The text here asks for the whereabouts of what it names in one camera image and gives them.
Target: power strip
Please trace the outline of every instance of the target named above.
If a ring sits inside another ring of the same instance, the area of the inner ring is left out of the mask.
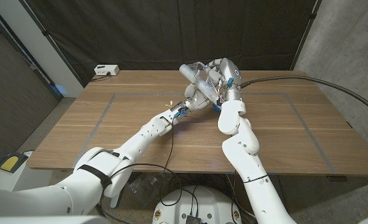
[[[110,75],[117,75],[120,69],[117,65],[97,65],[94,68],[94,72],[96,75],[107,75],[110,72]]]

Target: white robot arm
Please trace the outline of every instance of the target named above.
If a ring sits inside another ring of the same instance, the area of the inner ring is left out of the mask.
[[[157,136],[166,134],[190,111],[201,110],[209,100],[199,91],[156,115],[121,147],[94,147],[77,162],[73,174],[53,186],[6,192],[0,190],[1,216],[86,215],[104,195],[118,198],[134,164]]]
[[[206,71],[213,83],[222,83],[218,92],[225,102],[221,105],[218,127],[222,133],[232,135],[222,143],[222,150],[243,181],[257,222],[295,223],[257,155],[260,145],[249,120],[241,117],[246,109],[239,87],[242,83],[239,69],[223,58],[208,64]]]

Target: black backdrop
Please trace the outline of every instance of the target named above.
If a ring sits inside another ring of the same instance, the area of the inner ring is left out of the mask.
[[[241,70],[289,70],[315,0],[26,0],[87,84],[97,64],[178,70],[228,57]]]

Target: table top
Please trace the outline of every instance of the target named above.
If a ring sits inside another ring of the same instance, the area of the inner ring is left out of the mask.
[[[289,71],[241,71],[242,80]],[[120,71],[87,85],[27,161],[34,169],[71,169],[87,150],[114,149],[134,135],[172,100],[184,101],[189,82],[179,71]],[[260,141],[259,156],[271,174],[367,175],[368,145],[319,88],[306,80],[275,80],[242,89],[242,100]],[[189,113],[174,127],[168,168],[174,172],[227,173],[234,168],[221,144],[229,136],[217,127],[211,105]],[[172,133],[158,137],[138,161],[165,165]],[[136,166],[137,171],[160,171]]]

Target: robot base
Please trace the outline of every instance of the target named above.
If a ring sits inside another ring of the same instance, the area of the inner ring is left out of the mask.
[[[199,204],[198,218],[200,222],[191,223],[215,223],[215,224],[234,224],[231,213],[231,199],[223,193],[210,187],[198,185],[185,186],[183,189],[194,192]],[[177,189],[163,198],[163,202],[166,205],[170,205],[177,201],[180,194],[180,189]],[[183,223],[185,224],[187,218],[190,218],[192,208],[192,216],[196,216],[197,205],[195,198],[192,203],[192,195],[186,191],[182,191],[182,197],[180,201],[173,206],[164,206],[161,202],[158,203],[153,213],[153,224],[173,224]],[[233,211],[239,217],[235,219],[238,224],[242,223],[241,217],[238,212],[238,207],[234,203]]]

